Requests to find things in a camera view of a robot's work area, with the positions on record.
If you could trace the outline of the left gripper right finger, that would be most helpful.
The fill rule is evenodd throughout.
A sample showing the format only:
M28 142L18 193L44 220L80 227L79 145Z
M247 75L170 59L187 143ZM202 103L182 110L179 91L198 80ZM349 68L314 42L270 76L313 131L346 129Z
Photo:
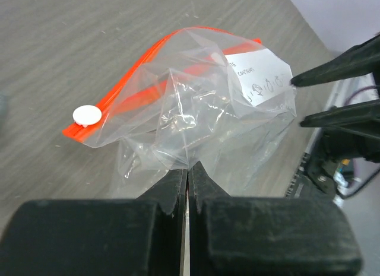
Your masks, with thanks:
M360 247L323 196L230 196L197 163L188 173L191 275L357 275Z

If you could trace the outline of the clear zip top bag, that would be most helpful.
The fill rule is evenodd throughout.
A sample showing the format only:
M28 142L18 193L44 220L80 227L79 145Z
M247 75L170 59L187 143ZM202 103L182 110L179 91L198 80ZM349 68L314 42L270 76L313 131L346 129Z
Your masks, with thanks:
M160 39L63 134L91 148L118 143L110 196L134 198L172 170L201 164L233 196L259 175L296 117L292 70L259 39L211 27Z

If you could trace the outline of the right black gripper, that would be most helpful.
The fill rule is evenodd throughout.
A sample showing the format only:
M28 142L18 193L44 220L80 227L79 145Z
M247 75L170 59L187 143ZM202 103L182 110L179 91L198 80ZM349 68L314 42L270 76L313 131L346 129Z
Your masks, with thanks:
M290 83L308 87L359 77L379 70L379 35L355 45L333 60L294 76ZM351 192L342 193L334 180L345 161L364 158L379 163L379 99L352 104L306 116L303 128L325 128L316 136L306 162L307 178L329 196L355 196L377 177L379 169Z

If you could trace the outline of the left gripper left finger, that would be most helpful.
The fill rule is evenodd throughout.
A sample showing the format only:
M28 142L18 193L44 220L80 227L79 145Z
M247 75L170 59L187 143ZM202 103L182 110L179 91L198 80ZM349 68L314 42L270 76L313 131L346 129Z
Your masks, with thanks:
M186 170L135 199L25 202L1 237L2 275L181 275Z

